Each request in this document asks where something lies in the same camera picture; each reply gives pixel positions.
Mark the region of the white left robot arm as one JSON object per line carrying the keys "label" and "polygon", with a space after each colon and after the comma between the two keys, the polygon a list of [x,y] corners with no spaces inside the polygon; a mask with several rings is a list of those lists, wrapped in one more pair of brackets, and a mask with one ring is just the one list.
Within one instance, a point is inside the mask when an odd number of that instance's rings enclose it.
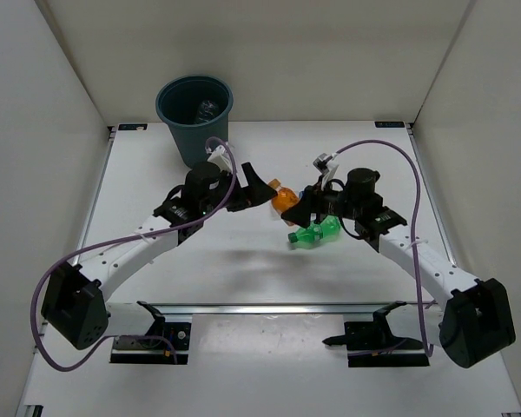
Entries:
{"label": "white left robot arm", "polygon": [[136,229],[136,240],[105,248],[75,266],[62,263],[49,278],[43,318],[78,350],[111,335],[134,335],[146,348],[161,344],[165,320],[157,308],[145,301],[111,303],[109,298],[146,264],[199,231],[203,216],[216,206],[237,212],[276,196],[250,163],[241,167],[246,186],[212,162],[196,164],[185,182],[174,187]]}

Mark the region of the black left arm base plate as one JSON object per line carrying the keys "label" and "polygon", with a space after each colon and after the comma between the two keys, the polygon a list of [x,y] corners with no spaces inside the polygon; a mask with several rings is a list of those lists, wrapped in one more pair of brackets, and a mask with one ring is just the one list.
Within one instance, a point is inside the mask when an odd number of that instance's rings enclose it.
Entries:
{"label": "black left arm base plate", "polygon": [[192,331],[191,316],[168,316],[161,339],[118,337],[112,344],[109,362],[126,365],[187,365]]}

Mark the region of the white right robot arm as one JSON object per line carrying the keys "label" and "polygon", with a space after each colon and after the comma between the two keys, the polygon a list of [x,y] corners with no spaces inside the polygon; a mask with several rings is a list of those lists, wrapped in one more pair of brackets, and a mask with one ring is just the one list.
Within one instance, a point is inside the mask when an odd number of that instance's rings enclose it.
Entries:
{"label": "white right robot arm", "polygon": [[375,190],[379,172],[351,170],[339,190],[333,182],[304,189],[282,219],[302,228],[331,215],[354,222],[359,239],[395,262],[433,298],[429,308],[396,301],[373,312],[351,335],[325,339],[328,346],[375,340],[389,349],[402,339],[428,341],[458,366],[469,368],[516,340],[505,286],[483,281],[448,262],[411,231],[411,223],[384,205]]}

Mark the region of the green plastic soda bottle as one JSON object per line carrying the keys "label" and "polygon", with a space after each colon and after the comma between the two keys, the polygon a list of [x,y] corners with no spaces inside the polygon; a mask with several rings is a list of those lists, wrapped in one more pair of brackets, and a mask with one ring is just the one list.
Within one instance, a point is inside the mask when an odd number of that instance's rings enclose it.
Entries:
{"label": "green plastic soda bottle", "polygon": [[287,236],[293,248],[315,249],[328,242],[335,241],[341,226],[335,216],[327,216],[320,223],[311,222],[307,228],[298,228]]}

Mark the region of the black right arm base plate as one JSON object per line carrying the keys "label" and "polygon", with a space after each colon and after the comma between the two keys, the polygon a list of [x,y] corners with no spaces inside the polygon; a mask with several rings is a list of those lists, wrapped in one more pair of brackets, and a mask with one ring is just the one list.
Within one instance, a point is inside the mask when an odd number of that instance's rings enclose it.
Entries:
{"label": "black right arm base plate", "polygon": [[389,314],[405,307],[409,304],[395,301],[374,311],[371,321],[346,321],[344,334],[322,343],[330,348],[345,346],[349,367],[428,367],[422,342],[394,335],[388,324]]}

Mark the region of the clear bottle green label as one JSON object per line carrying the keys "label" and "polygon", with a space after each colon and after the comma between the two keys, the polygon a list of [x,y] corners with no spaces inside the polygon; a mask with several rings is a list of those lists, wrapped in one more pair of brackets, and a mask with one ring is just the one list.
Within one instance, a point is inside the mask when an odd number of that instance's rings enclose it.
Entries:
{"label": "clear bottle green label", "polygon": [[203,100],[200,102],[194,119],[194,124],[203,124],[214,120],[219,114],[220,106],[213,100]]}

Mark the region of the orange plastic drink bottle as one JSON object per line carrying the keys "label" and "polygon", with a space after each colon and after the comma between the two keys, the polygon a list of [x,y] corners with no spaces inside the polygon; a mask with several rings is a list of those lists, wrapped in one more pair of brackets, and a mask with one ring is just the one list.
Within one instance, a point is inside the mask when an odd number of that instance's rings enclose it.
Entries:
{"label": "orange plastic drink bottle", "polygon": [[283,187],[278,179],[273,179],[268,185],[276,191],[276,197],[271,200],[274,210],[281,215],[294,205],[296,205],[300,198],[296,193],[287,187]]}

